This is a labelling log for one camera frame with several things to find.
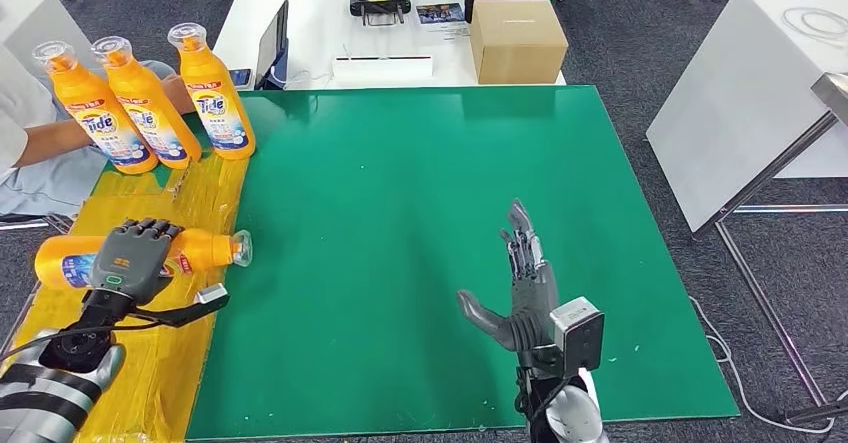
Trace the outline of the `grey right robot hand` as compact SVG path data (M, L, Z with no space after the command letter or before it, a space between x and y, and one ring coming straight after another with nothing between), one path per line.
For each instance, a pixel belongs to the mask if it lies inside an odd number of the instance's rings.
M502 229L511 271L511 311L502 316L469 290L457 292L466 319L508 351L522 353L553 342L549 314L559 306L558 286L531 218L516 198L508 212L511 229Z

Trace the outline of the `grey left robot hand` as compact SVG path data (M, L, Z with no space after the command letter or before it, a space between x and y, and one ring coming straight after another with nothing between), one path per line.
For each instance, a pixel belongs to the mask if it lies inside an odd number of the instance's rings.
M167 219L128 219L103 241L90 271L93 289L111 290L144 306L173 280L164 270L172 243L182 226Z

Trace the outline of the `person's right hand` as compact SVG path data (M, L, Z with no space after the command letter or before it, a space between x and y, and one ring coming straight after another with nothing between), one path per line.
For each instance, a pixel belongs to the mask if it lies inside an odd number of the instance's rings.
M180 75L168 75L161 80L161 84L165 95L180 114L189 114L196 111L192 97L189 95Z

